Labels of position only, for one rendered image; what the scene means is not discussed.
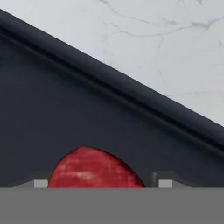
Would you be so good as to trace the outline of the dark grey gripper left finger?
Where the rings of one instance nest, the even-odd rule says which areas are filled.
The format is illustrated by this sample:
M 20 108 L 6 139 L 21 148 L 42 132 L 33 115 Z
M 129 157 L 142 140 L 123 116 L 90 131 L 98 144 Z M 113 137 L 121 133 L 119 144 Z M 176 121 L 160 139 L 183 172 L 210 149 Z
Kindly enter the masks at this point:
M 11 183 L 11 187 L 18 188 L 47 188 L 51 171 L 35 171 L 29 177 Z

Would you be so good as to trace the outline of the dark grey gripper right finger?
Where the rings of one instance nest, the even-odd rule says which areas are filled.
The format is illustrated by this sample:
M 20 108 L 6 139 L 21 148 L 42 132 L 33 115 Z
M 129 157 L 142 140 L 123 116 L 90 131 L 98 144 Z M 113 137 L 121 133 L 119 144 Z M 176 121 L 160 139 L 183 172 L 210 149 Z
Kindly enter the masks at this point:
M 157 188 L 195 187 L 192 182 L 182 179 L 174 171 L 154 171 L 151 174 L 151 186 Z

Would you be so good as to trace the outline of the black tray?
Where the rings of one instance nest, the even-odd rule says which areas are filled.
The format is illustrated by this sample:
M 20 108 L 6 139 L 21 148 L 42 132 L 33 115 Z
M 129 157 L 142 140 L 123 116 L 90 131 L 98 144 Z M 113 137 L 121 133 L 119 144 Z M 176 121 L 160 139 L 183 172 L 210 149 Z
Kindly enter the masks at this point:
M 0 9 L 0 186 L 94 146 L 147 185 L 224 187 L 224 128 Z

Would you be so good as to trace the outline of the red raw steak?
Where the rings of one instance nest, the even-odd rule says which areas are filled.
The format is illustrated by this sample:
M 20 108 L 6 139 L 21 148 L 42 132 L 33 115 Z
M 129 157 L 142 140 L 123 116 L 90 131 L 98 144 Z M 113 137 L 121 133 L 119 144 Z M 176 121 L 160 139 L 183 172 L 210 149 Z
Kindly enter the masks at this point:
M 81 146 L 55 166 L 49 188 L 144 188 L 144 182 L 119 157 Z

